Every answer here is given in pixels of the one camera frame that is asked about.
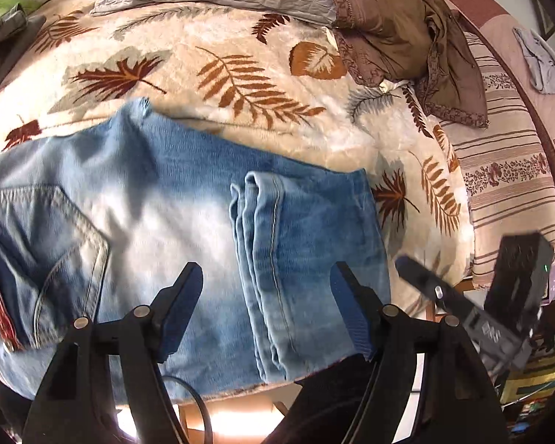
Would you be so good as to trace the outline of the dark grey folded garment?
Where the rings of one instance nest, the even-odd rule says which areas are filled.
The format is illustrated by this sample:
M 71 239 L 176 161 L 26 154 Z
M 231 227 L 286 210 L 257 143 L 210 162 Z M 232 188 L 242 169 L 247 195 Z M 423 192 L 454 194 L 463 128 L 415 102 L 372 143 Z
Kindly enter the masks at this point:
M 28 16 L 20 4 L 0 17 L 0 84 L 35 41 L 45 22 L 44 15 Z

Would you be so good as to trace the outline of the grey cloth on headboard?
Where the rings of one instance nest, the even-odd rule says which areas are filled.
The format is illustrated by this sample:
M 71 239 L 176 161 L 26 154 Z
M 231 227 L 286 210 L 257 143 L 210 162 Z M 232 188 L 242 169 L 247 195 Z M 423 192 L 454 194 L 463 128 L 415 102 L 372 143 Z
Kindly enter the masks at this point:
M 555 51 L 531 29 L 512 30 L 530 74 L 530 83 L 541 94 L 555 94 Z

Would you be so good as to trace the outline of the cream leaf pattern blanket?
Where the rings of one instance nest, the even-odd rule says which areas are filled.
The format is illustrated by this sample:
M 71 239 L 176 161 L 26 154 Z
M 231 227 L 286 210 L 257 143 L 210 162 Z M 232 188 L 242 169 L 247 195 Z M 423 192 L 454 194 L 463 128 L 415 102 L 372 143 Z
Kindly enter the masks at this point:
M 0 85 L 0 153 L 65 135 L 146 97 L 199 130 L 333 171 L 363 168 L 390 260 L 408 255 L 450 284 L 473 250 L 460 166 L 409 82 L 354 82 L 324 27 L 210 3 L 107 15 L 52 0 Z

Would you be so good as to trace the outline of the brown satin garment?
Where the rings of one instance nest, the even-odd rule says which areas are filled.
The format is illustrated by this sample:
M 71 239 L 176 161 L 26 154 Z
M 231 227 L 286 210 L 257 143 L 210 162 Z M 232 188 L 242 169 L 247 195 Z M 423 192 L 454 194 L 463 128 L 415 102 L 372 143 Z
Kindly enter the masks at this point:
M 427 115 L 488 126 L 479 67 L 444 0 L 333 0 L 338 49 L 365 86 L 412 80 Z

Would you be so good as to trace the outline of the striped floral bed sheet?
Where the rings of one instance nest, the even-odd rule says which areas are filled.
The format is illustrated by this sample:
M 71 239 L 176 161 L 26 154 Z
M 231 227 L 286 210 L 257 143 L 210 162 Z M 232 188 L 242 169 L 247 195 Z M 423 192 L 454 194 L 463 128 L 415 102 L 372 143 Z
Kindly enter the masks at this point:
M 473 285 L 488 287 L 502 236 L 539 232 L 555 249 L 555 181 L 512 78 L 478 36 L 465 37 L 483 78 L 488 126 L 433 122 L 448 137 L 466 186 Z

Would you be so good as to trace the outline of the blue denim jeans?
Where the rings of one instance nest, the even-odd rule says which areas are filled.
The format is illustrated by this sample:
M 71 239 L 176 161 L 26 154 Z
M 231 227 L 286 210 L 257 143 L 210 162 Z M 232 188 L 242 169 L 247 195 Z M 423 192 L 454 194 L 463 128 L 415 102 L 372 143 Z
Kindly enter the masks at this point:
M 161 371 L 207 398 L 354 353 L 335 263 L 391 298 L 365 171 L 243 147 L 135 99 L 96 126 L 0 154 L 0 380 L 34 397 L 77 318 L 120 319 L 190 262 L 202 294 Z

